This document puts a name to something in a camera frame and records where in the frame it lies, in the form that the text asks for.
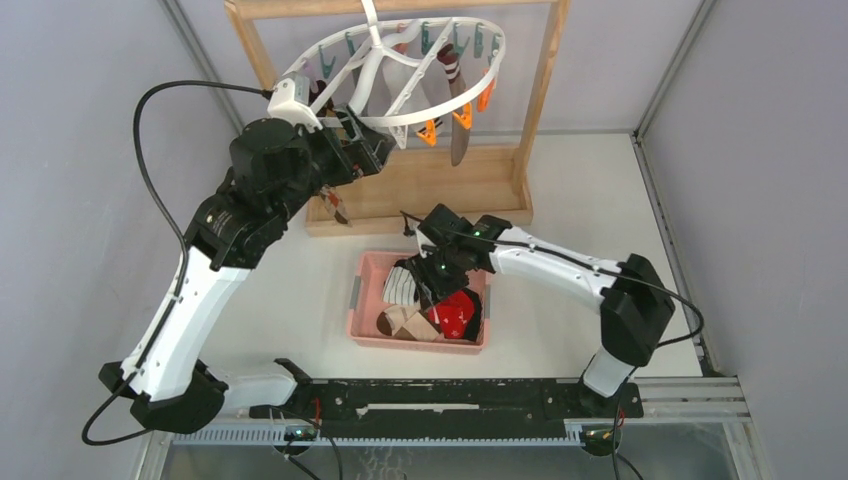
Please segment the red christmas sock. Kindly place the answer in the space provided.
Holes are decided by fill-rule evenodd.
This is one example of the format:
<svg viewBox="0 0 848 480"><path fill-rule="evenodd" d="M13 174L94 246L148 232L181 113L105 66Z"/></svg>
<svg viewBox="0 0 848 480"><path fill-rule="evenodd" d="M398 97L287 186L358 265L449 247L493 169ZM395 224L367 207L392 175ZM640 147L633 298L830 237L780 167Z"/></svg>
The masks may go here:
<svg viewBox="0 0 848 480"><path fill-rule="evenodd" d="M436 325L445 339L464 340L467 315L471 313L471 307L463 290L431 307L427 312L430 322Z"/></svg>

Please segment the black white striped sock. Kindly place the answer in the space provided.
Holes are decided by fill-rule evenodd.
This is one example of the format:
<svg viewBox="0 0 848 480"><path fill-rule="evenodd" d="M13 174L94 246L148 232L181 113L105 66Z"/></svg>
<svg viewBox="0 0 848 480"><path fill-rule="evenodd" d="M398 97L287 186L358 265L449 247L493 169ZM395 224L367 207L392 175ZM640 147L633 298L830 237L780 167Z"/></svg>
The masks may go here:
<svg viewBox="0 0 848 480"><path fill-rule="evenodd" d="M384 283L382 300L385 303L400 306L419 307L418 285L405 267L393 266Z"/></svg>

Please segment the beige brown patch sock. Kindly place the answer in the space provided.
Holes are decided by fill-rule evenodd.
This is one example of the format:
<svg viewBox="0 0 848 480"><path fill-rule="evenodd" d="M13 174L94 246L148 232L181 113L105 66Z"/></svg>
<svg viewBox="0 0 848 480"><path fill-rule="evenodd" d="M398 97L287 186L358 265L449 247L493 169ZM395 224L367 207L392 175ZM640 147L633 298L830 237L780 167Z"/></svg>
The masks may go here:
<svg viewBox="0 0 848 480"><path fill-rule="evenodd" d="M376 320L377 330L396 340L433 342L441 334L435 324L415 307L392 305Z"/></svg>

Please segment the pink plastic basket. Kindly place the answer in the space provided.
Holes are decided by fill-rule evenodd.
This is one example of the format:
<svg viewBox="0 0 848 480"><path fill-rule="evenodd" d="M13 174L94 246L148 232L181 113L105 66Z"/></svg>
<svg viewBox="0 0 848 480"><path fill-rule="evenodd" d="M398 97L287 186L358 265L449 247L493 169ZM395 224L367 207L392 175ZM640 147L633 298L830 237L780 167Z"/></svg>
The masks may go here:
<svg viewBox="0 0 848 480"><path fill-rule="evenodd" d="M358 345L444 354L477 355L488 341L489 283L485 271L429 313L420 303L387 303L383 289L407 252L367 251L360 256L348 309L347 334Z"/></svg>

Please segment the white round clip hanger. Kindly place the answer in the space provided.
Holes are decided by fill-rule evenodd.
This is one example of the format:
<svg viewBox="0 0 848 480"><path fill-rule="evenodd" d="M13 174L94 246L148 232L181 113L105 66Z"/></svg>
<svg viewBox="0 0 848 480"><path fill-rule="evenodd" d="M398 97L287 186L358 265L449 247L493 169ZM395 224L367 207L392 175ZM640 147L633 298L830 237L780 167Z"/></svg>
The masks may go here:
<svg viewBox="0 0 848 480"><path fill-rule="evenodd" d="M453 162L469 146L474 117L487 110L506 54L505 33L475 17L366 21L302 53L272 89L267 112L308 130L341 126L349 114L390 134L433 147L451 135Z"/></svg>

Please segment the brown argyle sock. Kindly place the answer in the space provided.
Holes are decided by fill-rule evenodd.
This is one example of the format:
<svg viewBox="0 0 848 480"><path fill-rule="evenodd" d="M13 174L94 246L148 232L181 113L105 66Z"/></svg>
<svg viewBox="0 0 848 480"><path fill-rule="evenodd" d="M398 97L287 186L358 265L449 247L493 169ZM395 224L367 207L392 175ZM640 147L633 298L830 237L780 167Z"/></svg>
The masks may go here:
<svg viewBox="0 0 848 480"><path fill-rule="evenodd" d="M324 185L319 191L319 197L327 213L337 224L348 228L352 226L344 201L335 187Z"/></svg>

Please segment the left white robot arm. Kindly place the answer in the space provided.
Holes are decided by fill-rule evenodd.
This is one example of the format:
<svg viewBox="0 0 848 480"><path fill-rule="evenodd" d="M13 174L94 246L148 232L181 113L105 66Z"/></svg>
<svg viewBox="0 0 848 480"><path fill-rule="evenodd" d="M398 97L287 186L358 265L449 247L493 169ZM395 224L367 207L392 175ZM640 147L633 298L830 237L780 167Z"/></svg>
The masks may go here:
<svg viewBox="0 0 848 480"><path fill-rule="evenodd" d="M131 401L145 430L196 432L220 414L277 406L298 417L311 407L304 372L275 361L240 373L213 368L201 349L233 293L313 197L379 173L395 139L343 115L337 128L308 130L281 119L248 124L229 146L229 181L180 232L169 291L138 347L105 364L101 382Z"/></svg>

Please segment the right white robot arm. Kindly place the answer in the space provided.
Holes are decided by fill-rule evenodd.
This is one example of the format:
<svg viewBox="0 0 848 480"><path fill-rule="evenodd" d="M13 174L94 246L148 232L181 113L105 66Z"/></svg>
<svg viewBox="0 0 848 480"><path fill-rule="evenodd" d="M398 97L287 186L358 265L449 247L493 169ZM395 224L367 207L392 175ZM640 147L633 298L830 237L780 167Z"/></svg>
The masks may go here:
<svg viewBox="0 0 848 480"><path fill-rule="evenodd" d="M598 315L600 346L581 374L579 406L605 415L636 369L646 366L675 313L673 293L653 264L631 254L613 261L569 250L510 221L483 215L471 223L443 204L414 227L418 252L399 262L384 292L434 307L466 288L473 271L538 281L571 295Z"/></svg>

